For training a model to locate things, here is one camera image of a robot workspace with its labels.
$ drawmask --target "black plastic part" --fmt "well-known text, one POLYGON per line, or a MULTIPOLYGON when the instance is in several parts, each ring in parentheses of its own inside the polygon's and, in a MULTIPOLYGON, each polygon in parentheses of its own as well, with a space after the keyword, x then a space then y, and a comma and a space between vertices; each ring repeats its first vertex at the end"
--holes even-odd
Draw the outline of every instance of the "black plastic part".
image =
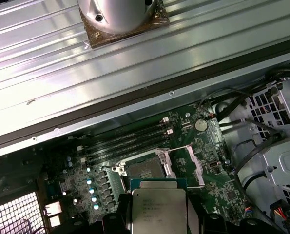
POLYGON ((105 234, 128 234, 123 218, 118 213, 106 214, 102 218, 102 226, 105 234))
POLYGON ((72 218, 55 227, 50 234, 88 234, 90 226, 88 221, 79 218, 72 218))
POLYGON ((227 226, 222 216, 212 213, 203 218, 204 234, 227 234, 227 226))
POLYGON ((245 218, 240 221, 239 233, 241 234, 281 234, 282 232, 271 225, 256 218, 245 218))
POLYGON ((145 0, 145 5, 150 6, 153 3, 153 0, 145 0))

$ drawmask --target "electronic component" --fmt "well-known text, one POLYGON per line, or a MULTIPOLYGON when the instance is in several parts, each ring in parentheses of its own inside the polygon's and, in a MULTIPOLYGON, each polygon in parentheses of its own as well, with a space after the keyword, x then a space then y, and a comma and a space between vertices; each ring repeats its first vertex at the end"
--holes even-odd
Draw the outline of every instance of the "electronic component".
POLYGON ((99 177, 104 177, 107 175, 107 172, 99 172, 98 175, 99 177))
POLYGON ((152 157, 140 163, 131 162, 126 166, 130 178, 164 178, 159 157, 152 157))
POLYGON ((106 197, 106 202, 111 202, 111 201, 113 201, 113 199, 114 199, 114 196, 110 195, 110 196, 106 197))
POLYGON ((94 195, 94 196, 92 196, 92 202, 96 202, 97 199, 98 199, 98 195, 94 195))
POLYGON ((100 183, 102 183, 102 184, 107 183, 107 181, 108 181, 107 177, 100 179, 100 183))
POLYGON ((106 189, 109 189, 109 188, 110 188, 110 184, 109 183, 102 185, 102 189, 103 190, 106 190, 106 189))
POLYGON ((172 186, 173 183, 166 183, 163 188, 132 191, 132 233, 187 233, 186 192, 172 186))
MULTIPOLYGON (((192 104, 165 113, 164 117, 169 116, 164 119, 165 122, 161 116, 150 117, 146 121, 92 136, 94 140, 88 140, 89 136, 81 140, 81 151, 73 149, 76 154, 70 155, 72 161, 78 163, 73 164, 72 170, 59 173, 54 179, 59 178, 60 182, 58 197, 64 191, 69 191, 66 196, 81 197, 77 205, 66 208, 68 213, 75 216, 88 212, 89 222, 92 223, 98 215, 104 214, 101 207, 115 212, 118 197, 131 189, 132 178, 184 177, 188 186, 198 190, 200 196, 204 197, 203 205, 208 212, 218 212, 226 217, 229 217, 227 210, 231 207, 229 197, 232 197, 232 194, 226 193, 235 191, 236 197, 232 203, 239 206, 233 209, 234 216, 242 217, 244 210, 241 204, 244 199, 237 192, 229 174, 222 173, 225 168, 220 162, 227 160, 227 154, 216 119, 207 121, 211 131, 195 131, 192 127, 183 130, 182 123, 187 122, 186 113, 191 114, 190 123, 184 126, 194 125, 192 123, 204 118, 204 111, 192 104), (174 137, 166 134, 168 129, 172 129, 174 137), (87 159, 85 164, 80 164, 80 158, 87 159), (98 184, 98 190, 96 187, 87 188, 94 182, 98 184), (97 210, 94 209, 95 203, 99 203, 97 210)), ((59 152, 57 157, 50 158, 48 164, 52 165, 53 171, 65 169, 66 160, 60 160, 59 156, 66 159, 65 155, 69 154, 69 151, 59 152)))
POLYGON ((232 200, 237 197, 235 191, 229 191, 226 193, 228 200, 232 200))
POLYGON ((88 179, 88 180, 86 181, 86 183, 87 183, 88 185, 90 185, 90 184, 92 184, 92 180, 91 180, 91 179, 88 179))
POLYGON ((212 168, 212 167, 216 167, 218 165, 218 162, 210 162, 209 163, 209 167, 212 168))
POLYGON ((150 150, 120 161, 112 171, 129 178, 175 177, 168 149, 150 150))
POLYGON ((203 132, 203 131, 207 130, 208 123, 204 119, 198 119, 194 123, 194 127, 197 131, 203 132))
POLYGON ((108 196, 108 195, 110 195, 111 193, 112 193, 112 190, 111 190, 111 189, 107 189, 107 190, 104 191, 104 195, 105 195, 105 196, 108 196))
POLYGON ((109 202, 107 204, 108 208, 113 208, 113 207, 115 207, 115 205, 116 205, 116 202, 115 201, 109 202))
POLYGON ((100 208, 100 203, 95 203, 94 204, 94 210, 98 210, 100 208))

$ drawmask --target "cable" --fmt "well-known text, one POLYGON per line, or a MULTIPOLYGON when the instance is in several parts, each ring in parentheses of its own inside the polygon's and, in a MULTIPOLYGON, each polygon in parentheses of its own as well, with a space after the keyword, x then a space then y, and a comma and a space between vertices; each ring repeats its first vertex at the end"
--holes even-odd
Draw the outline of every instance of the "cable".
MULTIPOLYGON (((242 120, 235 120, 235 121, 232 121, 232 122, 229 122, 229 123, 221 123, 219 126, 220 127, 227 127, 227 126, 232 126, 232 125, 235 125, 235 124, 239 124, 239 123, 242 123, 244 121, 242 120)), ((260 127, 260 128, 263 128, 264 130, 267 130, 269 131, 270 134, 275 134, 277 133, 278 131, 270 126, 267 126, 263 123, 260 123, 260 122, 257 122, 257 121, 254 121, 254 120, 251 120, 251 119, 248 119, 246 118, 245 119, 245 122, 249 122, 249 123, 253 123, 255 124, 256 126, 260 127)))
POLYGON ((252 142, 252 144, 256 147, 256 143, 255 143, 255 141, 252 140, 252 139, 242 141, 242 142, 236 144, 236 145, 233 147, 232 155, 231 155, 231 164, 232 164, 232 165, 233 165, 234 153, 236 152, 236 150, 238 149, 238 147, 239 147, 240 145, 248 144, 249 142, 252 142))
POLYGON ((274 212, 279 215, 280 217, 282 217, 282 215, 277 211, 277 210, 274 210, 274 212))
POLYGON ((229 89, 229 90, 233 90, 233 91, 235 91, 235 92, 237 92, 237 93, 244 94, 244 95, 246 95, 246 96, 248 96, 248 97, 252 95, 251 93, 248 93, 248 92, 246 92, 246 91, 242 91, 242 90, 240 90, 240 89, 234 89, 234 88, 231 88, 231 87, 225 87, 225 88, 222 88, 222 89, 215 90, 214 92, 212 92, 212 93, 206 95, 204 98, 202 98, 202 100, 201 100, 200 103, 199 103, 199 107, 201 107, 202 103, 203 103, 206 99, 208 99, 209 97, 211 97, 211 96, 213 96, 214 94, 217 94, 217 93, 219 93, 219 92, 221 92, 221 91, 227 90, 227 89, 229 89))
POLYGON ((242 123, 242 121, 240 119, 235 120, 235 121, 231 121, 231 122, 228 122, 228 123, 221 123, 221 124, 219 124, 219 126, 220 127, 228 127, 228 126, 233 126, 233 125, 239 124, 239 123, 242 123))
POLYGON ((250 153, 248 153, 241 161, 240 163, 237 165, 236 171, 235 173, 238 174, 238 172, 241 170, 241 168, 243 168, 243 166, 251 159, 253 158, 254 155, 256 155, 258 152, 268 148, 269 146, 271 146, 273 143, 277 142, 281 140, 279 134, 274 134, 271 135, 270 138, 268 138, 267 140, 265 140, 264 142, 262 142, 260 145, 258 145, 257 147, 255 147, 250 153))
POLYGON ((261 178, 261 177, 265 177, 266 178, 266 173, 265 172, 261 172, 258 173, 256 175, 253 175, 250 179, 248 179, 248 181, 245 183, 245 185, 243 186, 244 190, 247 190, 248 186, 256 179, 261 178))
POLYGON ((263 128, 264 130, 269 131, 270 134, 275 134, 275 133, 278 132, 278 130, 276 130, 276 129, 270 127, 270 126, 267 126, 267 125, 265 125, 265 124, 263 124, 263 123, 260 123, 260 122, 257 122, 257 121, 254 121, 254 120, 251 120, 251 119, 248 119, 248 118, 246 118, 246 122, 253 123, 253 124, 255 124, 256 126, 258 126, 258 127, 260 127, 260 128, 263 128))
POLYGON ((259 212, 273 227, 277 228, 278 230, 281 230, 283 233, 284 231, 273 221, 271 220, 267 215, 265 215, 262 210, 254 204, 254 202, 251 200, 251 198, 248 196, 246 191, 243 189, 242 184, 240 182, 238 173, 243 168, 243 166, 251 159, 253 158, 258 152, 268 148, 273 143, 278 142, 284 138, 284 135, 281 135, 281 137, 277 134, 274 134, 270 136, 269 139, 258 145, 255 149, 253 149, 250 153, 248 153, 238 164, 238 166, 235 169, 234 172, 234 181, 237 187, 239 188, 240 192, 244 195, 244 197, 247 199, 247 201, 254 207, 254 210, 259 212))

